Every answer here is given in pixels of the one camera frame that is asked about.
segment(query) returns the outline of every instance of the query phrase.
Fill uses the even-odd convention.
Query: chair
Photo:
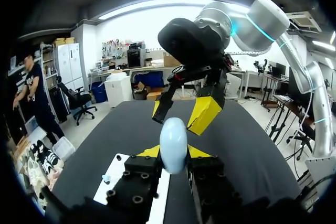
[[[311,148],[311,145],[309,143],[309,141],[311,139],[315,140],[315,131],[309,126],[309,125],[305,125],[303,124],[302,125],[302,130],[300,130],[297,134],[296,137],[294,136],[290,136],[286,142],[289,143],[289,141],[294,138],[294,139],[297,139],[297,140],[300,140],[302,142],[302,147],[301,147],[301,150],[300,150],[300,154],[299,156],[296,157],[296,160],[299,161],[301,159],[301,155],[303,153],[303,148],[304,146],[308,146],[309,150],[311,153],[313,153],[313,149]]]
[[[75,110],[77,108],[80,108],[76,114],[74,114],[74,118],[76,119],[77,126],[79,125],[79,119],[83,114],[90,114],[92,119],[95,119],[94,115],[89,112],[90,109],[95,109],[97,111],[97,108],[95,106],[87,107],[86,103],[91,101],[91,96],[89,94],[81,94],[84,92],[84,90],[81,90],[83,87],[77,88],[74,92],[72,89],[68,89],[63,83],[61,76],[58,76],[56,78],[59,88],[62,90],[62,92],[68,97],[69,99],[69,107],[71,110]]]

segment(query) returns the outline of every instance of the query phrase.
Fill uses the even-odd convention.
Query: black table
[[[188,123],[195,101],[175,101],[167,118]],[[68,207],[93,198],[116,153],[138,154],[159,143],[161,125],[152,121],[153,101],[123,102],[79,146],[53,192]],[[188,132],[188,143],[217,154],[244,203],[267,196],[271,202],[300,193],[285,159],[266,132],[240,104],[226,101],[202,136]],[[46,215],[58,220],[53,206]],[[164,223],[197,223],[186,172],[171,176]]]

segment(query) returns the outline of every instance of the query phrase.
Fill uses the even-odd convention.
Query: black t-shirt
[[[33,105],[37,105],[37,106],[46,106],[46,105],[48,106],[48,99],[43,89],[42,69],[39,64],[34,64],[31,71],[27,74],[26,85],[28,86],[29,91],[33,85],[33,81],[35,77],[39,77],[39,80],[38,80],[38,85],[37,85],[35,94],[31,98],[31,102],[33,103]]]

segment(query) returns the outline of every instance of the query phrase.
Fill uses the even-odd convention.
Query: blue bin
[[[94,82],[91,87],[96,102],[105,102],[107,100],[105,84],[101,81]]]

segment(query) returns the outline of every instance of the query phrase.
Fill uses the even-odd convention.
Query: man
[[[27,100],[33,107],[36,122],[47,133],[47,137],[54,145],[57,141],[53,133],[55,133],[58,138],[63,137],[64,133],[55,121],[55,117],[49,107],[48,99],[43,89],[41,66],[34,64],[32,54],[29,54],[24,59],[24,64],[28,74],[22,92],[14,99],[13,109],[17,107],[18,102],[22,100],[28,92]]]

